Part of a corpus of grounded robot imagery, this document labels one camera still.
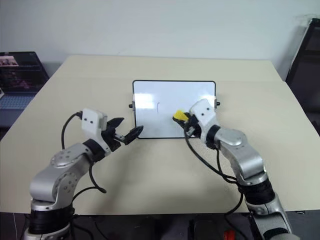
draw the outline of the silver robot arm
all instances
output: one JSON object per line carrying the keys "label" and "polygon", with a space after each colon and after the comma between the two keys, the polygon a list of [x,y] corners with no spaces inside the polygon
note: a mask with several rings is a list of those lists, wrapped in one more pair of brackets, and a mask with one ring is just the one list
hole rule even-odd
{"label": "silver robot arm", "polygon": [[259,237],[263,240],[299,239],[292,234],[287,214],[272,189],[262,157],[248,143],[246,135],[238,130],[220,127],[215,107],[207,99],[193,105],[187,117],[187,121],[173,120],[186,128],[189,137],[194,135],[207,147],[219,149],[230,161]]}
{"label": "silver robot arm", "polygon": [[[116,134],[123,118],[107,121],[107,115],[90,109],[84,109],[79,117],[89,139],[55,154],[50,164],[31,181],[30,224],[24,233],[25,240],[65,239],[75,212],[72,203],[80,178],[89,172],[94,181],[90,171],[93,165],[118,149],[120,142],[131,143],[143,130],[143,126],[138,126],[126,136]],[[106,192],[95,185],[96,189]]]}

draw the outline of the white wall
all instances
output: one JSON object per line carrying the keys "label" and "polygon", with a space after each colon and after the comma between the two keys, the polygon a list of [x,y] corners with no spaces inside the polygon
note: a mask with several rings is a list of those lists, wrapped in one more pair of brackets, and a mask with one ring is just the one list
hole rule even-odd
{"label": "white wall", "polygon": [[269,59],[282,78],[320,0],[0,0],[0,50]]}

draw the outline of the beige table surface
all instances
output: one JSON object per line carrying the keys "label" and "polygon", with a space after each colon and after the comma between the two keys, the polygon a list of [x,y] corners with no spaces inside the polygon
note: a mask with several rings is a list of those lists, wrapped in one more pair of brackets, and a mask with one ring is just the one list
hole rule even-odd
{"label": "beige table surface", "polygon": [[[83,108],[124,117],[118,132],[134,126],[128,104],[132,81],[213,80],[222,126],[246,133],[265,161],[286,210],[320,209],[320,138],[274,67],[264,60],[71,56],[37,94],[0,142],[0,211],[29,212],[29,184],[61,149],[61,128]],[[66,146],[86,139],[81,121],[65,133]],[[215,164],[215,152],[193,139]],[[229,162],[222,168],[231,174]],[[74,203],[78,214],[220,213],[239,193],[190,152],[183,139],[137,139],[100,161],[91,190]],[[91,186],[85,175],[76,191]],[[242,204],[240,211],[246,211]]]}

